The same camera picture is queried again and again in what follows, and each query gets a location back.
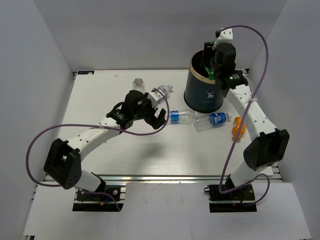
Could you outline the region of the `green plastic soda bottle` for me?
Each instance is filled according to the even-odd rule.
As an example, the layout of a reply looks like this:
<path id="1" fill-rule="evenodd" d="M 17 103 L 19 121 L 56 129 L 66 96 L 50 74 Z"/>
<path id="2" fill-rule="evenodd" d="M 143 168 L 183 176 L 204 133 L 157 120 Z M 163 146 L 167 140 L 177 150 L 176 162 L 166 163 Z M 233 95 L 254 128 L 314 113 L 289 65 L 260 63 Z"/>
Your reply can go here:
<path id="1" fill-rule="evenodd" d="M 210 63 L 205 65 L 204 69 L 208 74 L 208 79 L 209 80 L 214 80 L 215 79 L 215 64 L 214 63 Z"/>

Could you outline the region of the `crushed clear bottle white cap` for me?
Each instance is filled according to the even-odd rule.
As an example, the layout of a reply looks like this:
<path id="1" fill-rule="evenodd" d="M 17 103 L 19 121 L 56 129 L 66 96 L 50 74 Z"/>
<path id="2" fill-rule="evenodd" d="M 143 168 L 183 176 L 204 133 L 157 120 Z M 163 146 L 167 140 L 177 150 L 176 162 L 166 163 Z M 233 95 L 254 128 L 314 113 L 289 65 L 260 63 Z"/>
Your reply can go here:
<path id="1" fill-rule="evenodd" d="M 135 78 L 132 82 L 132 89 L 144 93 L 145 92 L 145 83 L 144 83 L 143 79 L 140 77 Z"/>

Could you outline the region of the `orange plastic bottle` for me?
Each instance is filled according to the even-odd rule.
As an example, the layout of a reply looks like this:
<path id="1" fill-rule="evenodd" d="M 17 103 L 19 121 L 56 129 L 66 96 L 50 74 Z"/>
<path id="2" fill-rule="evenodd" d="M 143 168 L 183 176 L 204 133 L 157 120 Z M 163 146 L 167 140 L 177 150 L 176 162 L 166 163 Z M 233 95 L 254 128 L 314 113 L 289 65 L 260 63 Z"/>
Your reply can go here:
<path id="1" fill-rule="evenodd" d="M 240 141 L 243 135 L 245 134 L 246 125 L 243 123 L 242 127 L 240 127 L 241 121 L 242 121 L 242 118 L 240 116 L 234 118 L 232 131 L 231 131 L 233 140 L 236 139 L 236 136 L 239 130 L 240 132 L 238 134 L 237 141 Z"/>

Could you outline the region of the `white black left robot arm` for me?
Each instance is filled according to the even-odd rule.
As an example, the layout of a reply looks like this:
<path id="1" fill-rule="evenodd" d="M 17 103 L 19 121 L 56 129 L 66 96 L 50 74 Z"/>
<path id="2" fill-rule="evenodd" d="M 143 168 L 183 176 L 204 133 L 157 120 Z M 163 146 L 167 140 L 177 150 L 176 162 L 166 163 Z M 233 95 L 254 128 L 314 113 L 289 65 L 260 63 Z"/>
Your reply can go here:
<path id="1" fill-rule="evenodd" d="M 93 150 L 121 133 L 129 134 L 128 130 L 135 121 L 143 120 L 156 133 L 168 123 L 167 109 L 156 113 L 160 99 L 165 94 L 159 89 L 142 93 L 131 90 L 124 101 L 117 103 L 113 109 L 99 122 L 90 125 L 85 132 L 68 140 L 60 138 L 53 141 L 47 155 L 44 171 L 65 190 L 82 189 L 94 199 L 105 196 L 105 182 L 96 174 L 82 169 L 82 161 Z"/>

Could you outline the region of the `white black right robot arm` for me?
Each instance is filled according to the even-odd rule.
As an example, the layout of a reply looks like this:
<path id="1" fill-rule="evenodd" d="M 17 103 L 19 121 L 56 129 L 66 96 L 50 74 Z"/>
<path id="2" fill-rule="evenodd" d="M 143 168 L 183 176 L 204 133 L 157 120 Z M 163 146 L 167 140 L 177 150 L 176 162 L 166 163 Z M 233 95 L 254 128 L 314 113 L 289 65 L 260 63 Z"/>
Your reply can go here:
<path id="1" fill-rule="evenodd" d="M 243 162 L 226 180 L 219 183 L 219 192 L 236 200 L 244 187 L 262 175 L 262 172 L 283 159 L 290 135 L 273 124 L 255 99 L 249 83 L 236 71 L 236 48 L 227 42 L 215 42 L 210 60 L 215 83 L 223 96 L 241 116 L 251 143 L 243 151 Z"/>

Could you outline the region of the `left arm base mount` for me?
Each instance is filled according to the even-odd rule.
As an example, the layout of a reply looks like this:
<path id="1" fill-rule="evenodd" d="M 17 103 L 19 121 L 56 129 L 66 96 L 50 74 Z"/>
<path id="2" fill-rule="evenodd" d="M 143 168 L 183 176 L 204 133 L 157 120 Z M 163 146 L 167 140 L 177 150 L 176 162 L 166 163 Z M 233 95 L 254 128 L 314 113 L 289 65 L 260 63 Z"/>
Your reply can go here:
<path id="1" fill-rule="evenodd" d="M 77 190 L 72 211 L 73 212 L 116 212 L 124 205 L 126 187 L 121 185 L 106 185 L 105 192 L 111 195 L 117 203 L 105 194 L 88 194 Z"/>

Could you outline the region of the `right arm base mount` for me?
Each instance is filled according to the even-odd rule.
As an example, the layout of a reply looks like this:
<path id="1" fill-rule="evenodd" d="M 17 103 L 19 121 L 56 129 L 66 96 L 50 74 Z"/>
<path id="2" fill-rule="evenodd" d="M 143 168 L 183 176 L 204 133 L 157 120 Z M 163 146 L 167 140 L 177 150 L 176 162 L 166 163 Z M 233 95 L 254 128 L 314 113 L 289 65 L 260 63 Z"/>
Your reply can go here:
<path id="1" fill-rule="evenodd" d="M 218 184 L 207 185 L 203 189 L 209 197 L 210 213 L 252 213 L 257 212 L 256 198 L 252 185 L 231 193 L 219 192 Z"/>

